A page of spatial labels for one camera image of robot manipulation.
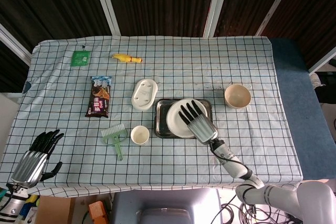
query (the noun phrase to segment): metal tray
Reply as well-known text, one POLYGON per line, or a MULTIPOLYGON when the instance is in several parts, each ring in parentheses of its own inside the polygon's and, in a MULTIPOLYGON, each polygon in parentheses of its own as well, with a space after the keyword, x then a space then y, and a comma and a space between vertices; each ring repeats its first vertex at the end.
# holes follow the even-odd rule
MULTIPOLYGON (((173 105, 174 102, 181 99, 160 99, 155 104, 155 135, 160 138, 180 138, 174 135, 168 128, 166 117, 169 108, 173 105)), ((212 121, 212 107, 211 103, 208 100, 199 100, 205 107, 208 118, 212 121)))

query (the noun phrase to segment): robotic arm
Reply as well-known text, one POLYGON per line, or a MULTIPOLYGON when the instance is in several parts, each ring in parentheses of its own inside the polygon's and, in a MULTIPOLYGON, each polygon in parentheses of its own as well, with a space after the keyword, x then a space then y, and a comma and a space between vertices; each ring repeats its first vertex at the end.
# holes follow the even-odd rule
POLYGON ((43 173, 57 142, 64 136, 59 130, 41 133, 36 137, 30 149, 21 158, 11 179, 7 183, 8 191, 0 202, 0 224, 14 222, 28 198, 27 189, 38 182, 54 177, 62 167, 58 162, 50 173, 43 173))
POLYGON ((232 178, 241 178, 244 182, 237 186, 239 200, 248 205, 262 204, 278 208, 301 220, 305 224, 336 224, 336 199, 327 185, 320 182, 306 182, 297 191, 277 186, 265 186, 252 171, 231 152, 223 140, 219 140, 218 130, 192 101, 181 106, 179 115, 189 130, 223 165, 232 178))

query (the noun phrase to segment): green brush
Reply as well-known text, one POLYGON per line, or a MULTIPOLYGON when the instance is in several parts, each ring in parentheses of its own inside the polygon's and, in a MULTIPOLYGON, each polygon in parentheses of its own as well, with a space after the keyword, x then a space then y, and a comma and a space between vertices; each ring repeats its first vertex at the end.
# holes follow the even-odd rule
POLYGON ((118 159, 122 160, 120 142, 124 141, 127 137, 127 130, 125 129, 125 125, 122 123, 106 130, 102 130, 101 135, 103 136, 103 141, 106 145, 114 146, 118 159))

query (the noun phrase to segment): brush bristles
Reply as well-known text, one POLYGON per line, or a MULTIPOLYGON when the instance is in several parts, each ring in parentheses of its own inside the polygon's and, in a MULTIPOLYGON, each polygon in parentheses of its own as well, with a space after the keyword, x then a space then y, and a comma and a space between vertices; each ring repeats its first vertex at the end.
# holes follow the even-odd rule
POLYGON ((101 134, 102 134, 102 136, 108 136, 108 135, 114 134, 114 133, 122 131, 122 130, 125 130, 125 125, 123 123, 115 125, 113 127, 110 127, 106 130, 102 130, 101 134))

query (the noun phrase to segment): green packet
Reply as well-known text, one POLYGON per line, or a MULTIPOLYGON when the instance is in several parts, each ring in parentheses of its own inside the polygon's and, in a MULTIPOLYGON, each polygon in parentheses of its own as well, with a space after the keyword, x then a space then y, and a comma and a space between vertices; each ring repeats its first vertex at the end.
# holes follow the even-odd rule
POLYGON ((90 59, 90 51, 74 51, 71 59, 71 66, 85 66, 90 59))

